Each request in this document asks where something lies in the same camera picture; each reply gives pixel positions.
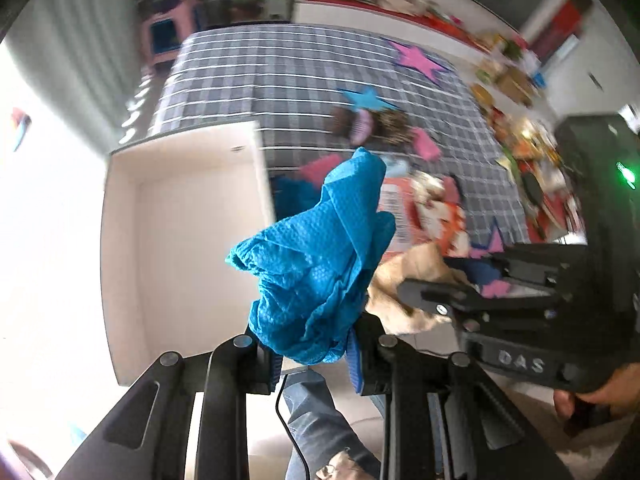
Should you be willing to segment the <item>person's right hand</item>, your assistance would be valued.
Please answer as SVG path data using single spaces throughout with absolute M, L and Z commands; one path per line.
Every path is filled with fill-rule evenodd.
M 571 437 L 611 419 L 639 411 L 639 364 L 630 363 L 616 370 L 606 384 L 590 393 L 555 390 L 553 403 Z

